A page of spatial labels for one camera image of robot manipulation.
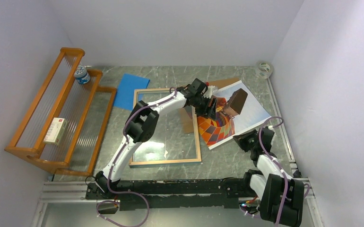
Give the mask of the hot air balloon photo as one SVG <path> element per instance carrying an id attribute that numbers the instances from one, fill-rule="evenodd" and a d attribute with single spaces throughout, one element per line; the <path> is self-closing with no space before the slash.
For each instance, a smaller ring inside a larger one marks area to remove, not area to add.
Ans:
<path id="1" fill-rule="evenodd" d="M 215 119 L 197 117 L 199 135 L 209 149 L 255 129 L 271 117 L 240 80 L 219 88 L 211 97 L 217 101 Z"/>

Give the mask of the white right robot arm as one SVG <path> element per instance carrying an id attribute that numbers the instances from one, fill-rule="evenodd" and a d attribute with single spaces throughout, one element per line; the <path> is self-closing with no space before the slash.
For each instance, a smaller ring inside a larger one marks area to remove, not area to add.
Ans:
<path id="1" fill-rule="evenodd" d="M 269 128 L 261 128 L 234 136 L 238 146 L 250 152 L 256 166 L 255 170 L 245 173 L 242 192 L 247 196 L 256 194 L 260 200 L 257 206 L 247 201 L 239 207 L 246 216 L 259 215 L 265 221 L 298 227 L 302 223 L 305 184 L 286 173 L 270 151 L 274 134 Z"/>

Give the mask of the blue wooden picture frame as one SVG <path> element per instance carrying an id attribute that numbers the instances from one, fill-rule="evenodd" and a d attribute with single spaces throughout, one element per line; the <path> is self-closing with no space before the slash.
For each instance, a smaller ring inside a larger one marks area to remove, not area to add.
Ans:
<path id="1" fill-rule="evenodd" d="M 129 160 L 129 167 L 201 163 L 195 110 L 183 107 L 160 116 L 154 135 Z"/>

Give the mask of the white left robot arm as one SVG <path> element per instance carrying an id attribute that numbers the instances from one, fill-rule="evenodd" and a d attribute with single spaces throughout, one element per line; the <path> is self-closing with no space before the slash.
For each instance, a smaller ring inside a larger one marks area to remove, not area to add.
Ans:
<path id="1" fill-rule="evenodd" d="M 156 101 L 138 101 L 122 129 L 123 138 L 118 149 L 95 176 L 99 194 L 106 199 L 116 194 L 117 183 L 129 159 L 140 145 L 154 135 L 160 116 L 191 106 L 197 116 L 215 119 L 217 100 L 213 94 L 217 91 L 217 86 L 194 79 L 186 86 L 170 88 L 169 95 Z"/>

